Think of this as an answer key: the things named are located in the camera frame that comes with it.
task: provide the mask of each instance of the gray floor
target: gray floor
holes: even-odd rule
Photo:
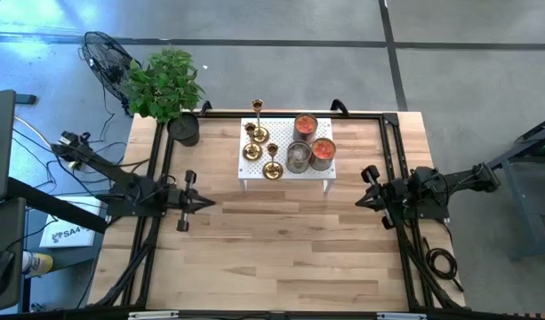
[[[397,41],[545,42],[541,0],[387,3]],[[384,40],[376,0],[0,3],[0,32],[81,35],[94,29],[134,38]],[[144,60],[161,48],[126,49]],[[245,107],[253,98],[275,108],[327,108],[339,98],[354,110],[397,110],[386,49],[185,49],[193,53],[199,81],[215,108]],[[492,159],[545,119],[545,52],[399,50],[397,55],[408,108],[422,112],[434,164],[443,172]],[[107,118],[101,86],[78,59],[77,45],[0,44],[0,90],[9,88],[39,97],[33,107],[19,106],[18,114],[51,140],[63,130],[97,136]],[[126,140],[130,119],[109,94],[107,104],[116,111],[108,142]],[[27,132],[20,124],[17,128]],[[113,147],[107,157],[114,160],[122,152]],[[55,192],[81,189],[58,168],[53,174],[60,182]],[[18,146],[13,148],[12,175],[32,184],[45,179],[42,167]],[[519,244],[522,231],[508,190],[463,192],[453,197],[450,208],[468,305],[484,311],[545,312],[545,256],[520,262],[506,256]],[[33,301],[48,308],[73,307],[89,269],[80,265],[37,279]],[[48,294],[49,287],[62,289]]]

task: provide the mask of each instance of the candle holder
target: candle holder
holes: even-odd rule
[[[278,180],[282,177],[282,173],[284,173],[284,168],[282,168],[282,165],[274,161],[274,156],[278,152],[278,145],[275,143],[268,144],[267,151],[272,157],[272,160],[264,164],[262,174],[264,174],[264,178],[268,180]]]
[[[251,139],[243,148],[243,157],[247,161],[256,161],[262,156],[262,147],[254,143],[254,132],[256,130],[256,125],[253,123],[248,123],[244,126],[246,134]]]
[[[257,126],[256,131],[254,132],[254,141],[256,143],[264,143],[268,141],[268,138],[270,137],[270,134],[266,128],[260,126],[260,112],[262,111],[262,106],[264,105],[264,101],[257,99],[252,102],[252,110],[256,112],[256,119],[257,119]]]

